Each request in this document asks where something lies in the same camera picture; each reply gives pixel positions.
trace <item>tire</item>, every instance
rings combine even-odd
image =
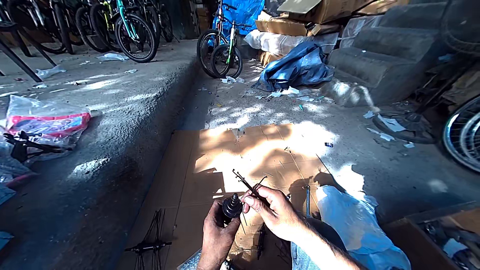
[[[67,22],[65,21],[65,13],[63,9],[58,4],[53,5],[53,10],[55,12],[55,17],[57,18],[57,23],[59,24],[60,28],[60,37],[61,42],[67,49],[69,54],[73,54],[72,43],[70,42],[70,29],[67,26]]]
[[[20,25],[22,27],[23,27],[23,25],[25,25],[23,23],[26,23],[26,25],[34,25],[33,20],[32,20],[32,18],[30,18],[29,15],[25,15],[25,17],[15,16],[17,14],[17,12],[22,12],[18,8],[19,5],[31,6],[31,4],[28,1],[25,1],[25,0],[9,0],[7,2],[7,12],[10,14],[10,18],[12,19],[12,22],[17,23],[18,25]],[[29,22],[23,22],[23,19],[27,19],[27,20],[30,20],[30,21]],[[47,26],[48,25],[54,25],[48,19],[45,21],[45,23],[46,23]],[[54,33],[48,32],[45,29],[35,28],[33,30],[39,30],[40,32],[44,33],[45,35],[55,37],[58,40],[60,40],[60,37],[56,37],[56,35]],[[61,43],[61,40],[60,40],[61,45],[58,48],[49,48],[49,47],[46,47],[46,46],[40,44],[40,42],[38,42],[38,43],[39,43],[42,50],[44,50],[46,52],[49,52],[49,53],[62,54],[66,51],[66,48],[63,45],[63,43]]]
[[[158,20],[158,12],[156,9],[152,6],[146,7],[147,12],[150,13],[150,16],[148,14],[145,14],[145,20],[147,23],[150,23],[150,25],[153,27],[154,34],[155,34],[155,40],[157,43],[160,42],[160,21]]]
[[[115,23],[115,37],[119,42],[120,48],[122,49],[123,53],[125,53],[125,55],[127,55],[130,59],[132,59],[135,62],[138,62],[138,63],[150,62],[156,56],[156,51],[158,49],[158,42],[156,41],[156,36],[154,34],[153,29],[148,25],[148,23],[142,17],[137,16],[135,14],[127,13],[125,14],[125,18],[127,20],[136,21],[137,23],[142,25],[142,27],[146,30],[145,37],[150,38],[150,40],[153,42],[153,47],[150,48],[150,50],[148,51],[148,54],[145,57],[140,58],[133,55],[130,52],[130,47],[131,47],[130,43],[128,44],[128,48],[127,48],[127,45],[125,45],[124,42],[122,41],[123,40],[122,38],[124,37],[121,35],[121,32],[123,32],[124,25],[120,17],[117,19]]]
[[[210,47],[210,46],[208,46],[207,48],[202,48],[202,44],[204,43],[204,40],[206,41],[206,39],[209,39],[209,38],[212,38],[212,37],[214,37],[215,40],[216,40],[218,38],[218,31],[213,30],[213,29],[207,30],[207,31],[203,32],[203,34],[198,38],[198,41],[197,41],[197,57],[198,57],[198,60],[200,61],[202,69],[205,71],[205,73],[207,73],[208,76],[216,79],[217,77],[213,73],[213,71],[211,69],[211,66],[210,66],[210,64],[211,64],[210,59],[206,58],[206,56],[203,55],[204,53],[208,53],[207,51],[209,51],[209,50],[211,50],[213,52],[213,50],[215,48]],[[220,38],[222,39],[222,41],[224,43],[227,43],[227,41],[225,40],[225,38],[223,38],[222,35],[220,35]]]
[[[172,27],[172,19],[170,18],[170,14],[167,11],[165,5],[160,7],[160,22],[162,24],[162,32],[163,38],[166,42],[172,42],[173,40],[173,27]]]
[[[77,10],[77,13],[75,14],[75,23],[77,24],[78,32],[80,33],[80,36],[82,37],[82,40],[84,41],[85,44],[90,46],[90,48],[98,51],[98,52],[107,52],[110,49],[108,47],[106,48],[99,48],[97,47],[93,42],[91,42],[88,39],[88,32],[94,33],[95,31],[93,29],[86,29],[87,26],[83,26],[82,24],[82,19],[87,19],[87,23],[89,24],[90,22],[90,8],[89,7],[81,7]]]
[[[222,45],[216,47],[215,50],[213,50],[212,57],[211,57],[211,66],[212,66],[212,71],[217,78],[225,79],[228,71],[231,68],[231,64],[230,64],[230,66],[228,66],[225,70],[219,71],[219,70],[217,70],[216,65],[215,65],[216,57],[220,53],[223,53],[225,50],[228,50],[229,46],[230,46],[229,44],[222,44]],[[237,49],[237,47],[233,47],[233,49],[234,49],[233,50],[233,59],[238,58],[238,65],[239,66],[238,66],[237,71],[233,75],[231,75],[230,77],[237,78],[240,75],[241,70],[243,69],[243,60],[241,58],[239,49]]]
[[[122,52],[120,47],[118,46],[118,42],[116,40],[111,40],[109,37],[109,33],[107,30],[107,26],[104,23],[103,17],[101,17],[101,13],[105,11],[106,7],[102,4],[95,4],[90,8],[90,18],[92,20],[92,27],[95,31],[95,34],[98,36],[98,39],[110,48],[110,50],[115,52]]]

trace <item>black bicycle part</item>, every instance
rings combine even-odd
[[[232,78],[237,78],[243,68],[243,60],[240,55],[240,51],[236,46],[233,46],[233,53],[231,55],[230,63],[227,64],[228,59],[228,51],[230,50],[229,44],[222,44],[215,48],[212,52],[212,56],[210,58],[210,64],[212,66],[212,71],[217,78],[226,78],[226,76],[230,76]],[[217,69],[217,64],[222,65],[222,70]],[[234,69],[235,72],[230,74],[230,69]]]

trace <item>bicycle tire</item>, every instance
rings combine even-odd
[[[215,76],[215,74],[213,73],[213,71],[211,71],[207,65],[210,65],[210,60],[208,60],[207,63],[205,63],[205,59],[204,59],[204,56],[203,56],[203,51],[202,51],[202,44],[204,42],[204,39],[207,39],[209,38],[210,36],[215,36],[215,39],[217,39],[217,36],[219,35],[218,31],[217,30],[214,30],[214,29],[210,29],[210,30],[207,30],[205,32],[203,32],[203,34],[198,38],[198,41],[197,41],[197,57],[198,57],[198,60],[200,61],[200,64],[202,66],[202,69],[205,71],[205,73],[207,73],[208,76],[212,77],[212,78],[217,78]],[[225,40],[225,38],[220,35],[220,38],[222,39],[222,41],[224,43],[227,43],[227,41]]]
[[[98,51],[98,52],[107,52],[109,51],[110,49],[108,47],[106,48],[99,48],[97,47],[93,42],[91,42],[89,39],[88,39],[88,34],[87,34],[87,30],[84,29],[84,27],[82,26],[82,16],[85,16],[87,18],[87,20],[90,19],[90,7],[81,7],[77,10],[76,14],[75,14],[75,22],[77,24],[77,28],[78,28],[78,32],[80,33],[80,37],[82,38],[82,40],[84,41],[85,44],[87,44],[90,48]]]
[[[152,26],[154,27],[154,33],[155,33],[155,41],[157,43],[160,42],[160,21],[158,20],[158,12],[156,11],[156,9],[152,6],[148,6],[146,7],[146,10],[147,12],[150,12],[150,16],[151,18],[149,18],[149,16],[147,14],[145,14],[145,20],[151,20],[150,22],[147,21],[148,23],[151,23]]]
[[[159,15],[160,15],[160,20],[162,24],[163,38],[165,39],[166,42],[172,42],[173,40],[172,19],[165,5],[162,5],[160,7]]]
[[[22,26],[22,23],[15,18],[15,11],[18,9],[17,7],[18,7],[19,5],[22,5],[22,4],[24,4],[24,5],[29,5],[29,2],[26,1],[26,0],[9,0],[9,1],[7,2],[7,12],[10,14],[10,18],[11,18],[12,22],[18,24],[20,27],[23,27],[23,26]],[[44,33],[45,35],[49,35],[49,36],[53,36],[53,37],[55,36],[53,33],[45,32],[45,31],[43,31],[42,29],[39,29],[39,28],[38,28],[38,30],[39,30],[40,32]],[[66,51],[66,48],[65,48],[65,46],[63,45],[63,43],[61,43],[61,46],[60,46],[58,49],[49,48],[49,47],[47,47],[47,46],[45,46],[45,45],[42,45],[42,44],[41,44],[40,42],[38,42],[38,41],[37,41],[37,43],[40,45],[40,48],[41,48],[42,50],[44,50],[44,51],[46,51],[46,52],[49,52],[49,53],[62,54],[62,53],[64,53],[64,52]]]
[[[122,52],[120,47],[118,46],[118,41],[115,40],[115,44],[113,44],[113,40],[109,40],[110,38],[107,36],[108,30],[106,29],[106,25],[102,24],[103,22],[103,17],[101,17],[101,12],[105,11],[106,7],[102,4],[95,4],[90,8],[90,18],[92,19],[92,27],[93,30],[95,31],[96,35],[98,36],[98,39],[110,48],[110,50],[115,51],[115,52]]]
[[[59,4],[54,4],[53,10],[57,18],[58,27],[60,28],[61,42],[67,49],[67,52],[69,54],[73,54],[72,43],[70,42],[70,30],[68,29],[67,22],[65,21],[63,9],[60,7]]]
[[[121,41],[122,39],[121,39],[121,36],[120,36],[120,31],[122,31],[123,21],[120,17],[120,18],[117,19],[117,21],[115,23],[115,37],[119,41],[120,48],[122,49],[123,53],[125,53],[126,56],[128,56],[130,59],[132,59],[133,61],[135,61],[137,63],[148,63],[148,62],[150,62],[156,56],[156,51],[158,49],[158,42],[155,41],[155,34],[153,32],[153,29],[148,25],[148,23],[142,17],[137,16],[135,14],[127,13],[127,14],[125,14],[125,18],[126,19],[129,19],[129,18],[134,19],[137,22],[139,22],[140,24],[142,24],[145,27],[145,29],[147,30],[147,34],[150,37],[150,39],[153,41],[154,45],[153,45],[153,47],[150,48],[147,56],[144,57],[144,58],[138,58],[135,55],[133,55],[132,53],[130,53],[130,51],[126,48],[126,46]]]
[[[230,67],[227,66],[225,70],[223,70],[222,72],[219,72],[219,71],[216,69],[216,66],[215,66],[215,58],[216,58],[216,55],[219,54],[219,53],[221,53],[221,52],[222,52],[223,50],[225,50],[225,49],[229,49],[229,46],[230,46],[229,44],[222,44],[222,45],[220,45],[220,46],[217,46],[217,47],[215,48],[215,50],[213,50],[213,52],[212,52],[212,57],[211,57],[211,59],[210,59],[210,61],[211,61],[211,64],[210,64],[210,65],[212,66],[212,71],[213,71],[213,73],[215,74],[215,76],[216,76],[217,78],[223,78],[223,79],[225,79],[225,78],[226,78],[226,74],[227,74],[228,71],[230,70]],[[237,71],[236,71],[232,76],[230,76],[230,77],[232,77],[232,78],[237,78],[237,77],[240,75],[241,70],[243,69],[243,60],[242,60],[242,58],[241,58],[239,49],[238,49],[237,47],[235,47],[235,46],[233,47],[233,49],[234,49],[234,50],[233,50],[233,57],[234,57],[234,58],[235,58],[235,57],[238,57],[238,59],[239,59],[239,61],[238,61],[238,62],[239,62],[239,67],[238,67]]]

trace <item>bicycle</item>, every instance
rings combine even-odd
[[[227,18],[225,20],[232,24],[230,40],[228,44],[221,44],[213,50],[210,65],[216,78],[226,78],[226,76],[237,78],[243,68],[243,60],[235,40],[235,35],[238,32],[235,26],[251,27],[251,25],[235,24],[235,21],[230,22]],[[230,69],[234,67],[236,67],[236,71],[229,74]]]
[[[227,10],[237,10],[236,7],[223,3],[223,0],[218,2],[218,11],[215,13],[215,17],[218,17],[216,28],[210,29],[202,33],[197,41],[197,57],[202,64],[202,69],[212,78],[217,78],[210,68],[211,54],[213,50],[220,44],[227,44],[228,41],[222,33],[223,22],[226,18],[223,16],[223,7]]]

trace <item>finger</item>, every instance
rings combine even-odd
[[[253,196],[247,196],[245,197],[245,203],[248,204],[255,212],[259,213],[262,218],[265,219],[270,219],[272,216],[272,210],[267,207],[261,200],[253,197]]]

